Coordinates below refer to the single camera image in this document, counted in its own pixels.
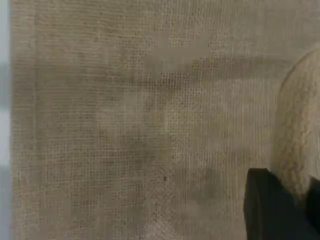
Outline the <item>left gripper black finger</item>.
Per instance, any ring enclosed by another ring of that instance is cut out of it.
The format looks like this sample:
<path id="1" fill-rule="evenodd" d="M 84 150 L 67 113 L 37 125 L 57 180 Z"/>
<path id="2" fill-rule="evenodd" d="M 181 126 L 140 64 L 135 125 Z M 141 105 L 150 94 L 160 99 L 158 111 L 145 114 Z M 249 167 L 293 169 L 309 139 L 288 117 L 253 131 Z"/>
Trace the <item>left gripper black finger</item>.
<path id="1" fill-rule="evenodd" d="M 266 168 L 247 172 L 243 215 L 248 240 L 318 240 L 320 226 L 312 226 L 306 202 L 298 206 L 293 196 Z"/>
<path id="2" fill-rule="evenodd" d="M 306 216 L 313 227 L 320 226 L 320 180 L 312 177 L 306 198 Z"/>

